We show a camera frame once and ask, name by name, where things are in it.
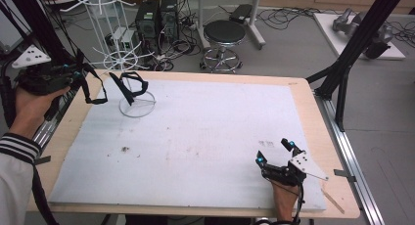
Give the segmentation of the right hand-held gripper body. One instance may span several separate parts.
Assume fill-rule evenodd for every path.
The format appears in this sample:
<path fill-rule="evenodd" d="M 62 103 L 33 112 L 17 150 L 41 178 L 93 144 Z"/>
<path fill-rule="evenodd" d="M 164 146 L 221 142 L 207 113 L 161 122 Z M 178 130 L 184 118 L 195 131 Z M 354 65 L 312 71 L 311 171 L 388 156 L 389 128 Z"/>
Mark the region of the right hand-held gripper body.
<path fill-rule="evenodd" d="M 329 177 L 307 152 L 301 152 L 288 160 L 286 166 L 269 164 L 261 156 L 261 175 L 265 179 L 286 186 L 300 186 L 307 175 L 327 181 Z"/>

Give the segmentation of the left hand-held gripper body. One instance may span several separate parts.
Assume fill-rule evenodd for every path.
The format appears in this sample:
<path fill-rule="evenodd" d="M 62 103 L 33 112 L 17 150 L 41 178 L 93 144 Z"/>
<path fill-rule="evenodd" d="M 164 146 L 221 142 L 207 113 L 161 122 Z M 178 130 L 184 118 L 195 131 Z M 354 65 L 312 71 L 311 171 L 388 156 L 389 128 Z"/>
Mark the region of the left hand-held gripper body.
<path fill-rule="evenodd" d="M 17 82 L 21 88 L 34 95 L 51 94 L 71 85 L 72 72 L 62 72 L 62 66 L 54 66 L 52 59 L 35 45 L 28 46 L 12 62 L 12 68 L 20 70 Z"/>

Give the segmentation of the white wire hanger rack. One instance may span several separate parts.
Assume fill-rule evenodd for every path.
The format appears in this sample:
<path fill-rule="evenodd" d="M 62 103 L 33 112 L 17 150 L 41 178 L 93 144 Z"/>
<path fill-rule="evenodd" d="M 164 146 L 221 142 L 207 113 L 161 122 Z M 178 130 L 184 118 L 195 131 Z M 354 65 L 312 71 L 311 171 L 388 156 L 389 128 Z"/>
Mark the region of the white wire hanger rack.
<path fill-rule="evenodd" d="M 72 7 L 65 9 L 65 12 L 69 12 L 77 6 L 85 7 L 99 40 L 100 49 L 94 48 L 94 51 L 102 55 L 103 59 L 101 62 L 96 62 L 96 65 L 103 66 L 108 76 L 112 72 L 117 77 L 120 77 L 123 72 L 137 72 L 138 68 L 144 68 L 141 65 L 143 59 L 152 57 L 154 53 L 142 53 L 140 51 L 142 42 L 138 39 L 136 33 L 138 45 L 132 51 L 121 50 L 117 43 L 113 44 L 111 41 L 111 37 L 118 27 L 123 26 L 132 29 L 127 22 L 124 7 L 134 6 L 134 3 L 123 0 L 76 0 Z M 132 92 L 141 90 L 141 82 L 138 80 L 124 78 L 122 82 Z M 118 109 L 125 116 L 137 118 L 151 113 L 155 105 L 156 98 L 147 89 L 143 95 L 134 98 L 132 105 L 127 103 L 122 94 Z"/>

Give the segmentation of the person's left hand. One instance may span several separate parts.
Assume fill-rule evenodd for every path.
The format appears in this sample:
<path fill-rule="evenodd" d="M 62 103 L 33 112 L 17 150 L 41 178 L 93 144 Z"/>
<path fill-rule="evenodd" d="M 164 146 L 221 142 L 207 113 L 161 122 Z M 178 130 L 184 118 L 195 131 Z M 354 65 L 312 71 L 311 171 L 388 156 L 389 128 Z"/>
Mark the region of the person's left hand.
<path fill-rule="evenodd" d="M 45 96 L 35 96 L 18 87 L 16 90 L 16 118 L 9 132 L 31 139 L 44 122 L 44 115 L 53 100 L 68 91 L 69 87 L 66 87 Z"/>

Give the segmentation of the person's right hand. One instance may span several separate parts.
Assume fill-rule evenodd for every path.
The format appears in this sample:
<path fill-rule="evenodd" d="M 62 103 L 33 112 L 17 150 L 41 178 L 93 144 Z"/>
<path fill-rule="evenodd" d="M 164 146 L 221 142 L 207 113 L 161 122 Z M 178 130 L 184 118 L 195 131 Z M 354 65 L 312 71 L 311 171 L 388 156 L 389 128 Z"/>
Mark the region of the person's right hand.
<path fill-rule="evenodd" d="M 299 187 L 284 185 L 276 181 L 272 181 L 271 186 L 277 221 L 292 222 L 292 213 L 299 196 Z"/>

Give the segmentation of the wooden table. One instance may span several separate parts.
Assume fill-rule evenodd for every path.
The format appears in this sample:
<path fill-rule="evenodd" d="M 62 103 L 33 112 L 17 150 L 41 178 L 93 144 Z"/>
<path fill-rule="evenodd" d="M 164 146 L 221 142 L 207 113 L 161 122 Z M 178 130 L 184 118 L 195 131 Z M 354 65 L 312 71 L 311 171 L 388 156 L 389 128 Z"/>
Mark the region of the wooden table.
<path fill-rule="evenodd" d="M 112 79 L 107 74 L 98 75 L 104 83 Z M 317 107 L 308 83 L 302 78 L 248 76 L 238 74 L 211 74 L 185 72 L 145 71 L 142 78 L 150 82 L 152 79 L 225 82 L 244 84 L 282 85 L 291 89 L 294 102 L 300 117 L 302 130 L 308 148 L 305 150 L 327 174 L 327 181 L 308 177 L 304 183 L 304 206 L 301 216 L 305 218 L 355 218 L 359 210 L 344 177 L 336 176 L 335 169 L 341 169 L 341 163 L 331 141 L 329 131 Z M 103 95 L 101 82 L 90 77 L 89 85 L 93 96 Z M 44 156 L 51 156 L 51 161 L 40 164 L 38 171 L 43 183 L 50 207 L 56 212 L 102 212 L 102 213 L 144 213 L 164 215 L 204 215 L 204 216 L 269 216 L 270 208 L 222 208 L 222 207 L 191 207 L 191 206 L 160 206 L 131 204 L 96 204 L 96 203 L 57 203 L 50 202 L 49 197 L 58 180 L 64 159 L 69 147 L 76 138 L 81 124 L 88 112 L 95 105 L 88 105 L 81 96 L 76 96 L 69 106 L 62 122 L 57 128 L 45 149 Z M 329 193 L 345 210 L 341 214 L 323 195 L 321 189 Z"/>

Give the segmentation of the wooden stick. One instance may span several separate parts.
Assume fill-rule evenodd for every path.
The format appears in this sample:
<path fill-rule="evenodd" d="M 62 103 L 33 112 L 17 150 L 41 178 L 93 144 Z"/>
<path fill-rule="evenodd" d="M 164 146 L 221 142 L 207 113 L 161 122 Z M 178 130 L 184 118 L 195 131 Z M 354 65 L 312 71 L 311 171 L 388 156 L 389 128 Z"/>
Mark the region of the wooden stick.
<path fill-rule="evenodd" d="M 337 203 L 337 201 L 325 190 L 321 189 L 321 192 L 325 196 L 325 198 L 341 213 L 345 214 L 345 210 Z"/>

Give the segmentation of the white foam mat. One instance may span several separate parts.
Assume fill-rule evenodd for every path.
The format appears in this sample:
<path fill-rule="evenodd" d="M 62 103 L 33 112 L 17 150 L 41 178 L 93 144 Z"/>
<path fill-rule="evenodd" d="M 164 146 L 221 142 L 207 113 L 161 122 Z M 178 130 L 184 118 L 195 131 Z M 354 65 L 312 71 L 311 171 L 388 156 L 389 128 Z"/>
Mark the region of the white foam mat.
<path fill-rule="evenodd" d="M 255 159 L 283 166 L 282 139 L 308 148 L 287 86 L 152 79 L 155 102 L 94 106 L 69 147 L 52 203 L 270 208 Z"/>

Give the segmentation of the white box device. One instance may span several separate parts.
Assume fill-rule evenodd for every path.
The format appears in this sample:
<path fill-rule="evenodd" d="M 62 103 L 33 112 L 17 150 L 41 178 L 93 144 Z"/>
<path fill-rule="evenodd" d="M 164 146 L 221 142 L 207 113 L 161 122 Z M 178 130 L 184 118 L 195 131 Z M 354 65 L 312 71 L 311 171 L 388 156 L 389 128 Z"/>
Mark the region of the white box device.
<path fill-rule="evenodd" d="M 118 48 L 125 51 L 132 51 L 137 45 L 137 38 L 133 29 L 118 27 L 111 37 L 113 44 L 118 44 Z"/>

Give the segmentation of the large black computer tower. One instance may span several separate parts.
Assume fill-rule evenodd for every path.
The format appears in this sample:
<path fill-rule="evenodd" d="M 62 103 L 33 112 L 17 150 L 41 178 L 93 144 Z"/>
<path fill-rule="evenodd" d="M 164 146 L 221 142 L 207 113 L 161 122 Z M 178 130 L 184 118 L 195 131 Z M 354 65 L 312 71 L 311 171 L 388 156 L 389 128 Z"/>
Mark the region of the large black computer tower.
<path fill-rule="evenodd" d="M 135 23 L 142 48 L 156 55 L 160 52 L 158 36 L 160 33 L 160 1 L 143 0 L 139 5 Z"/>

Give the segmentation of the small black computer tower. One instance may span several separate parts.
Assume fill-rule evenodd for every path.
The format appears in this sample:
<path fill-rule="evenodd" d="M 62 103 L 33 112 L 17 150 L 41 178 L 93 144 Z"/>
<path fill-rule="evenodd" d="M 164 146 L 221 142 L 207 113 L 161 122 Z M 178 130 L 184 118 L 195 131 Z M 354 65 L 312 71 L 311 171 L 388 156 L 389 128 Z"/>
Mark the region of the small black computer tower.
<path fill-rule="evenodd" d="M 161 31 L 170 42 L 178 39 L 177 3 L 177 0 L 161 0 Z"/>

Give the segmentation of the white floor platform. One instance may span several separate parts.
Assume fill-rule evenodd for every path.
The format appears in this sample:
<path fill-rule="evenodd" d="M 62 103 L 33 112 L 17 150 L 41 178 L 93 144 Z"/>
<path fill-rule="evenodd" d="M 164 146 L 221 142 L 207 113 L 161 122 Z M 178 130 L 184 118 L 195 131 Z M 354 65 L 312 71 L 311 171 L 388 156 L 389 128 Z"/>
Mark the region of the white floor platform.
<path fill-rule="evenodd" d="M 319 28 L 325 35 L 325 38 L 331 45 L 331 48 L 338 56 L 346 47 L 348 42 L 347 36 L 342 32 L 336 32 L 332 29 L 333 21 L 338 17 L 338 15 L 332 14 L 319 14 L 315 13 L 314 18 L 319 25 Z M 404 60 L 405 56 L 397 49 L 396 46 L 393 45 L 392 42 L 388 43 L 389 49 L 387 49 L 378 60 L 390 60 L 390 61 L 398 61 Z"/>

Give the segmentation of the black round stool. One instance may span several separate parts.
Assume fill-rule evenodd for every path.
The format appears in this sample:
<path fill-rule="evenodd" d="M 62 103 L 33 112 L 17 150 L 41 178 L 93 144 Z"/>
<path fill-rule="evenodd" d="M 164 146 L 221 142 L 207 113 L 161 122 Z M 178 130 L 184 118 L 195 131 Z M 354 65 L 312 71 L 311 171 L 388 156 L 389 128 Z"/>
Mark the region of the black round stool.
<path fill-rule="evenodd" d="M 243 66 L 238 54 L 231 47 L 239 45 L 246 36 L 243 26 L 229 20 L 209 22 L 204 28 L 204 39 L 210 44 L 201 58 L 200 69 L 211 72 L 230 71 Z"/>

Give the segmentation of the grey robot part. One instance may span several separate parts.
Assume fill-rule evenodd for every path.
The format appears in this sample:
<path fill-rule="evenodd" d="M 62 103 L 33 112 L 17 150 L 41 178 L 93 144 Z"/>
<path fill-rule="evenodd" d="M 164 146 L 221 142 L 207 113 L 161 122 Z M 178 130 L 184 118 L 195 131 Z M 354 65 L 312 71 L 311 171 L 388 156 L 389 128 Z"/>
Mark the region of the grey robot part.
<path fill-rule="evenodd" d="M 352 12 L 351 8 L 347 8 L 339 17 L 333 20 L 332 29 L 336 32 L 342 31 L 348 38 L 357 31 L 363 19 L 366 17 L 366 12 L 358 13 L 351 22 L 348 17 Z M 377 59 L 390 49 L 389 42 L 392 41 L 392 27 L 387 23 L 383 23 L 377 32 L 372 36 L 368 46 L 363 50 L 363 55 L 367 59 Z"/>

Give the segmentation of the black flat box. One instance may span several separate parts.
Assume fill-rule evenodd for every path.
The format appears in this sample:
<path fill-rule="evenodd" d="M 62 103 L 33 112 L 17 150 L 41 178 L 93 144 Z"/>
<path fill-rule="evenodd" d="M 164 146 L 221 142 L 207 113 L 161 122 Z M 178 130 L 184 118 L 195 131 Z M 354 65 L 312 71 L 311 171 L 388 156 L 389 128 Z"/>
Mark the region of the black flat box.
<path fill-rule="evenodd" d="M 243 23 L 251 15 L 252 6 L 250 4 L 239 5 L 229 16 L 229 20 L 235 23 Z"/>

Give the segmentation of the aluminium rail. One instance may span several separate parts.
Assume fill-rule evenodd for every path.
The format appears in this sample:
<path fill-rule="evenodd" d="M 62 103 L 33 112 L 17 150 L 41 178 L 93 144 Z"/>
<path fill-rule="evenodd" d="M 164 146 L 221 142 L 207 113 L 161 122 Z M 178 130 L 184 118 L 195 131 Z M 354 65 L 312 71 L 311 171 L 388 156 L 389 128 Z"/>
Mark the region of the aluminium rail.
<path fill-rule="evenodd" d="M 332 134 L 335 147 L 340 155 L 341 163 L 346 170 L 346 178 L 357 198 L 359 209 L 369 225 L 386 225 L 379 210 L 364 173 L 357 160 L 352 145 L 344 131 L 335 121 L 336 108 L 332 101 L 314 96 L 317 105 L 326 121 L 326 126 Z"/>
<path fill-rule="evenodd" d="M 75 95 L 76 91 L 70 90 L 60 98 L 57 112 L 50 119 L 46 119 L 37 129 L 33 141 L 39 144 L 42 150 L 46 148 L 48 142 L 51 140 Z"/>

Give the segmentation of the black frame strut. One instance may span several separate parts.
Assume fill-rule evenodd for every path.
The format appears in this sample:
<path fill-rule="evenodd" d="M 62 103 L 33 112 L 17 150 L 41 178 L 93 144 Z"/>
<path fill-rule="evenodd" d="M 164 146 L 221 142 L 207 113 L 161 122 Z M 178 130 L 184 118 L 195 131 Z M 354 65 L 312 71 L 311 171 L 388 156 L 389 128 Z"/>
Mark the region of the black frame strut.
<path fill-rule="evenodd" d="M 345 131 L 344 112 L 349 72 L 361 53 L 369 46 L 372 37 L 399 2 L 400 0 L 375 0 L 361 25 L 349 39 L 338 58 L 329 67 L 312 74 L 306 79 L 308 83 L 312 83 L 324 78 L 323 83 L 315 89 L 315 94 L 323 100 L 331 100 L 333 92 L 338 90 L 335 122 L 342 132 Z"/>

